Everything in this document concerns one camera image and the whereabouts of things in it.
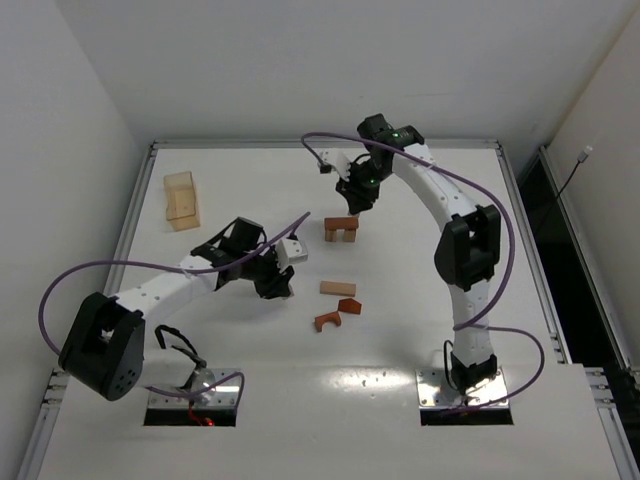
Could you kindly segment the long red-brown wood block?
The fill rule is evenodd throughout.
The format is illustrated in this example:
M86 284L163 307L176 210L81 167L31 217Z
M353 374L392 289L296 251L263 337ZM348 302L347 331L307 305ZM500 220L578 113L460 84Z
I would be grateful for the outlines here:
M357 230L359 219L357 217L327 217L324 219L326 230Z

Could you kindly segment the light tan wood block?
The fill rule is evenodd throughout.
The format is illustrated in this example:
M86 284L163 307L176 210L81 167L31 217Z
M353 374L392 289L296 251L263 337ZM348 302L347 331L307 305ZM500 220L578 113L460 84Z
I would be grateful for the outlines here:
M357 230L356 229L345 229L343 234L343 241L348 243L353 243L356 240Z

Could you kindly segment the striped dark wood block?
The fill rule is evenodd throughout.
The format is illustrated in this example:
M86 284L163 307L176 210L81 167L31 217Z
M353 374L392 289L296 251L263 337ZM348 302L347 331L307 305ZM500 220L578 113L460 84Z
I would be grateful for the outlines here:
M325 230L325 240L327 242L336 242L337 241L337 231L334 229L326 229Z

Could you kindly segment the long light wood block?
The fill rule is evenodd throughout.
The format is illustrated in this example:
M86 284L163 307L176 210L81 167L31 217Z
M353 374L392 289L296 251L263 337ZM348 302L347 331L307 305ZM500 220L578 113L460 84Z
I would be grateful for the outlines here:
M319 292L323 295L354 297L357 286L355 283L334 282L323 280L320 282Z

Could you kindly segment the clear plastic block box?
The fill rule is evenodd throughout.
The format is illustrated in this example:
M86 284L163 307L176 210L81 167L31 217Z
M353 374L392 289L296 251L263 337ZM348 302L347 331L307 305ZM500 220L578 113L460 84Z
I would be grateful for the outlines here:
M166 175L163 187L167 201L166 220L176 232L199 228L196 186L191 171Z

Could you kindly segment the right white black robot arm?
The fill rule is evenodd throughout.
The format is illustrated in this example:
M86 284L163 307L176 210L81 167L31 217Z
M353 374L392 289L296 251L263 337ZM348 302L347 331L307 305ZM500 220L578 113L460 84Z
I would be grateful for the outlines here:
M414 127L396 129L382 114L376 114L365 118L357 132L362 139L423 155L414 162L378 146L367 146L368 160L343 161L338 167L336 191L347 201L349 213L357 216L373 208L381 183L394 175L432 214L441 232L434 263L448 285L456 328L449 378L451 387L464 394L497 372L497 357L484 324L461 325L487 306L490 279L500 257L501 214L493 205L478 205L434 166L427 167L431 156Z

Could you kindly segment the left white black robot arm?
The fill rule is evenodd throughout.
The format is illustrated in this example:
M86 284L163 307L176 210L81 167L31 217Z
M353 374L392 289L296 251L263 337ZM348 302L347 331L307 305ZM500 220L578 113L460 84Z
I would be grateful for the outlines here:
M253 284L265 300L288 299L295 264L308 252L291 225L268 239L262 225L238 217L160 275L112 296L100 292L81 303L58 365L108 401L135 387L173 398L196 400L218 387L191 342L161 340L147 351L148 334L176 334L167 320L194 300L236 280Z

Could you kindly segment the orange arch wood block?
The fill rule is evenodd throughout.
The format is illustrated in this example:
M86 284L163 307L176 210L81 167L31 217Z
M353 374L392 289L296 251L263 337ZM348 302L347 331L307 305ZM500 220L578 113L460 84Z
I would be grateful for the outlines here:
M326 324L338 328L342 325L342 318L339 311L332 311L314 318L314 328L317 333L322 333Z

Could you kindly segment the red-brown wedge block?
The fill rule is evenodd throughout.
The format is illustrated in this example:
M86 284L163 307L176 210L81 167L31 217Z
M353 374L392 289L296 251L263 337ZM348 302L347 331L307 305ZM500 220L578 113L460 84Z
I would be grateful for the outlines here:
M352 315L360 315L362 312L362 304L354 298L343 298L338 302L338 311Z

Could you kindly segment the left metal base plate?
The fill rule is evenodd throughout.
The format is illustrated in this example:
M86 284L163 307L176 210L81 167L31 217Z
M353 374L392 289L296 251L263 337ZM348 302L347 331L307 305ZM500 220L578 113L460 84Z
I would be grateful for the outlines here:
M244 376L234 369L198 369L184 387L161 386L173 396L151 392L147 407L151 410L186 411L192 401L194 410L233 410L237 407Z

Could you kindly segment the metal base plate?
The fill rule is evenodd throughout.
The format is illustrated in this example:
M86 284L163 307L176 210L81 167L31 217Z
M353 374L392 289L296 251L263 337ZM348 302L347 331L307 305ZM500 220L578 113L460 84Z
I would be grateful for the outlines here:
M186 411L192 401L194 410L233 410L237 407L244 376L234 369L198 369L184 387L161 386L173 396L151 392L147 407L151 410Z
M447 383L443 368L417 370L416 386L421 413L485 404L490 409L509 408L506 383L501 369L496 376L471 386L464 394L460 394Z

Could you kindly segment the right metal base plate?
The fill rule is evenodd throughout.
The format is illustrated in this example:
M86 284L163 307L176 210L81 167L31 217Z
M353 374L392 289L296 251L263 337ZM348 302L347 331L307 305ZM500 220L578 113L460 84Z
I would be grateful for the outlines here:
M416 386L421 413L485 404L490 409L509 408L506 383L501 369L496 376L471 386L464 394L460 394L447 383L443 368L417 370Z

